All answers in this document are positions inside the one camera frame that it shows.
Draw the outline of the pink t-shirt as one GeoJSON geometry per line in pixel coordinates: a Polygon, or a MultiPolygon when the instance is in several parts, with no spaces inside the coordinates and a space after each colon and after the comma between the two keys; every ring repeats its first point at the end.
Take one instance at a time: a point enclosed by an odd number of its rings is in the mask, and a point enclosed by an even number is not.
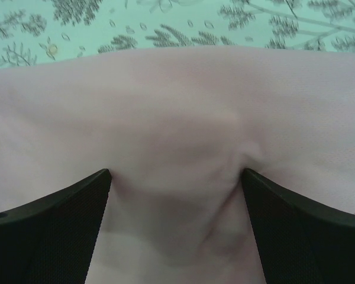
{"type": "Polygon", "coordinates": [[[106,168],[88,283],[263,283],[246,167],[355,213],[355,54],[207,46],[0,69],[0,211],[106,168]]]}

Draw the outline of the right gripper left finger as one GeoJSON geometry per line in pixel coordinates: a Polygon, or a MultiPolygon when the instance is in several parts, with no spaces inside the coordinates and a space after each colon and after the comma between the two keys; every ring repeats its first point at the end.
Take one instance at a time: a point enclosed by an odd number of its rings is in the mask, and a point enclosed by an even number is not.
{"type": "Polygon", "coordinates": [[[0,283],[85,283],[110,186],[102,169],[0,212],[0,283]]]}

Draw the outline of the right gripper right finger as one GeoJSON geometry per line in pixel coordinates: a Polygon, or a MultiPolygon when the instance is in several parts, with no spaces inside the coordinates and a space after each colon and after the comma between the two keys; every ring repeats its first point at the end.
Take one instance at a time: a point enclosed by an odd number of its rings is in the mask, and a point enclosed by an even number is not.
{"type": "Polygon", "coordinates": [[[251,169],[241,185],[266,283],[355,283],[355,215],[251,169]]]}

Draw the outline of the floral patterned table mat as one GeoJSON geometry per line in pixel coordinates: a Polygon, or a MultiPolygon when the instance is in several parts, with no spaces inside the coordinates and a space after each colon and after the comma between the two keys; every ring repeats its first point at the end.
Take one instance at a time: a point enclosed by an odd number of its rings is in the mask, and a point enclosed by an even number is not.
{"type": "Polygon", "coordinates": [[[0,68],[207,45],[355,53],[355,1],[0,1],[0,68]]]}

